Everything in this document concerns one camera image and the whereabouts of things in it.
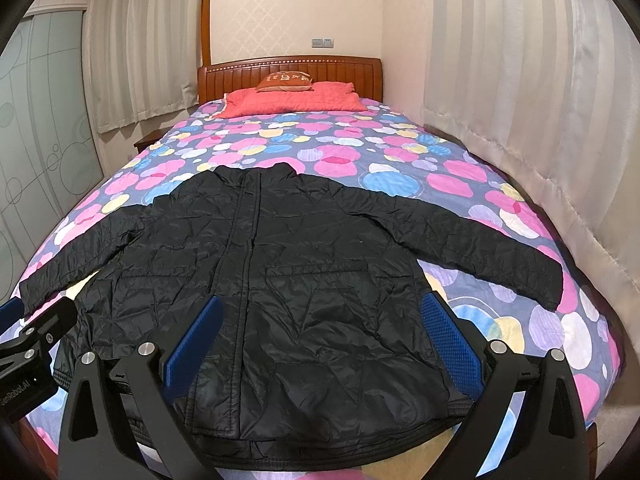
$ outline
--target bedspread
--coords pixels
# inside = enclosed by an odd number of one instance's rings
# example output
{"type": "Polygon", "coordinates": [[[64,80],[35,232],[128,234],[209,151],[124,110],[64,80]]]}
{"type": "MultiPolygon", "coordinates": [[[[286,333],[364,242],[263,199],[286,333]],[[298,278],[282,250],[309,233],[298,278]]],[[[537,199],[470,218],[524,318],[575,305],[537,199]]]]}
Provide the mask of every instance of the bedspread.
{"type": "MultiPolygon", "coordinates": [[[[426,133],[389,107],[368,99],[362,102],[368,111],[304,112],[233,120],[212,116],[222,106],[221,102],[201,106],[188,120],[176,124],[159,142],[85,197],[44,241],[22,279],[105,215],[124,205],[149,204],[198,172],[220,164],[266,168],[287,162],[299,173],[329,177],[346,186],[436,203],[532,245],[561,262],[564,291],[556,313],[508,288],[482,282],[458,270],[426,262],[420,265],[431,286],[448,301],[456,315],[473,321],[487,339],[503,339],[513,351],[534,355],[544,355],[550,348],[563,348],[574,371],[585,419],[591,422],[616,379],[620,358],[607,321],[593,304],[589,284],[575,278],[579,273],[562,259],[561,248],[546,227],[548,223],[494,168],[458,145],[426,133]]],[[[75,297],[84,282],[62,294],[75,297]]],[[[0,341],[17,335],[20,323],[2,335],[0,341]]],[[[522,398],[523,394],[514,395],[498,439],[480,472],[494,468],[499,462],[522,398]]],[[[28,416],[36,432],[54,451],[65,399],[66,393],[59,390],[28,416]]],[[[343,471],[339,476],[336,472],[325,475],[222,470],[221,473],[234,480],[386,480],[411,478],[412,472],[420,478],[418,475],[433,463],[451,434],[451,430],[446,431],[400,456],[343,471]]],[[[152,450],[146,451],[151,457],[154,455],[152,450]]]]}

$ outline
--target blue textured pad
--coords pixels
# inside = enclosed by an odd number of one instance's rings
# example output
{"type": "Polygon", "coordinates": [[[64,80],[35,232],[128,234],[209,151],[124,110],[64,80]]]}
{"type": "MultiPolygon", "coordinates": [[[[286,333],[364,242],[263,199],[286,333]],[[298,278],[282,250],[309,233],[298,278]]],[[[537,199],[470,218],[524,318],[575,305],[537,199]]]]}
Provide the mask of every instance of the blue textured pad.
{"type": "Polygon", "coordinates": [[[162,396],[169,404],[189,391],[193,378],[218,336],[224,319],[222,300],[214,296],[198,314],[164,366],[162,396]]]}
{"type": "Polygon", "coordinates": [[[444,361],[456,388],[478,400],[484,390],[481,363],[433,293],[422,298],[420,314],[429,339],[444,361]]]}
{"type": "Polygon", "coordinates": [[[24,305],[20,298],[11,298],[0,306],[0,334],[9,330],[12,324],[24,316],[24,305]]]}

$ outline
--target brown cushion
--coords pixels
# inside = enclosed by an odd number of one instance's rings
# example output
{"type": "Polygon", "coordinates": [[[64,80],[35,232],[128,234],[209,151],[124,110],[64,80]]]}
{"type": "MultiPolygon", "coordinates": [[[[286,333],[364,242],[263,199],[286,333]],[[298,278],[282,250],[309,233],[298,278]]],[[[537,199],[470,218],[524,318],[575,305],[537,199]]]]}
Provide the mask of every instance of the brown cushion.
{"type": "Polygon", "coordinates": [[[304,72],[274,72],[265,77],[255,88],[258,92],[311,90],[313,78],[304,72]]]}

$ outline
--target silver bolt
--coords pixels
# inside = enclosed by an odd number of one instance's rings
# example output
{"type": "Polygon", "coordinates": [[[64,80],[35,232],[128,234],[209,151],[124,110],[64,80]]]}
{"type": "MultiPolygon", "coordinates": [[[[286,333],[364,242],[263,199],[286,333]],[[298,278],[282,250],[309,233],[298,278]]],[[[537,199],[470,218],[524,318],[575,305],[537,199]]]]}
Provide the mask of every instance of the silver bolt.
{"type": "Polygon", "coordinates": [[[561,349],[554,348],[551,351],[551,357],[556,361],[564,361],[564,352],[561,349]]]}
{"type": "Polygon", "coordinates": [[[142,345],[138,347],[138,353],[140,355],[149,355],[155,349],[156,349],[156,345],[154,345],[153,343],[142,343],[142,345]]]}
{"type": "Polygon", "coordinates": [[[493,350],[497,354],[504,354],[507,351],[507,345],[503,341],[500,341],[499,339],[496,339],[495,341],[491,341],[490,347],[491,347],[491,350],[493,350]]]}
{"type": "Polygon", "coordinates": [[[95,354],[93,352],[87,352],[82,356],[82,364],[90,365],[91,363],[94,362],[94,359],[95,359],[95,354]]]}

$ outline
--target striped curtain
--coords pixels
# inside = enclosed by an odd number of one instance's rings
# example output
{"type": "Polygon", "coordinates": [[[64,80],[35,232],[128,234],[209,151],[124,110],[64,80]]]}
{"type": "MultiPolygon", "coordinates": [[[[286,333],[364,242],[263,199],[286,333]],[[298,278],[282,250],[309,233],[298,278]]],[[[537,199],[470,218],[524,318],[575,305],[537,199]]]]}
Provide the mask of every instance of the striped curtain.
{"type": "Polygon", "coordinates": [[[541,205],[640,354],[640,44],[612,0],[433,0],[423,118],[541,205]]]}
{"type": "Polygon", "coordinates": [[[90,0],[82,71],[105,133],[197,103],[201,0],[90,0]]]}

